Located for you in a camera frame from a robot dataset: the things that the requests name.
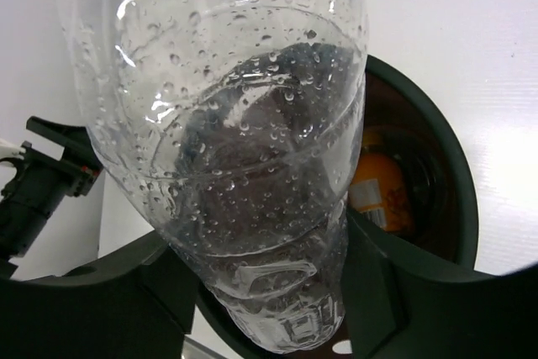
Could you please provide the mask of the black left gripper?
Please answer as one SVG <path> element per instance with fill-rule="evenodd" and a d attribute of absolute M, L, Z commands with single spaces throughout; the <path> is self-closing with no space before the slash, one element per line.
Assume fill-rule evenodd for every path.
<path fill-rule="evenodd" d="M 24 256 L 64 197 L 85 196 L 97 180 L 97 157 L 82 126 L 54 123 L 36 116 L 26 129 L 62 146 L 59 160 L 29 142 L 22 159 L 3 159 L 16 173 L 1 190 L 1 273 L 12 275 L 10 262 Z"/>

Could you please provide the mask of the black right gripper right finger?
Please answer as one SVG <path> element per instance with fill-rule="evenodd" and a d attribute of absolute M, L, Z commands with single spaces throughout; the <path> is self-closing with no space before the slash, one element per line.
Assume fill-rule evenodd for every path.
<path fill-rule="evenodd" d="M 341 278 L 355 358 L 535 358 L 537 266 L 503 276 L 435 256 L 347 213 Z"/>

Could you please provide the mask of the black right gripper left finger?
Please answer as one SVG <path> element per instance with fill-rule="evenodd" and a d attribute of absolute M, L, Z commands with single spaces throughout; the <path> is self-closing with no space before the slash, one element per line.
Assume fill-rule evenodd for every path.
<path fill-rule="evenodd" d="M 178 358 L 198 279 L 151 233 L 64 277 L 1 279 L 3 358 Z"/>

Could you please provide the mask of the orange juice bottle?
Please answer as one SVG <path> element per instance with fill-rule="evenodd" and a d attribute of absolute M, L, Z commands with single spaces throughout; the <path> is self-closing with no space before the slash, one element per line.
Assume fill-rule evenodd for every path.
<path fill-rule="evenodd" d="M 376 131 L 363 133 L 348 202 L 356 212 L 388 233 L 407 236 L 415 230 L 403 171 L 388 154 L 384 138 Z"/>

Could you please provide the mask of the clear plastic bottle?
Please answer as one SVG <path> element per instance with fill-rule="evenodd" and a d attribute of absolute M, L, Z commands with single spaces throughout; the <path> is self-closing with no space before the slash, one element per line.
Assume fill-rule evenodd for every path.
<path fill-rule="evenodd" d="M 57 0 L 92 147 L 253 343 L 340 328 L 365 0 Z"/>

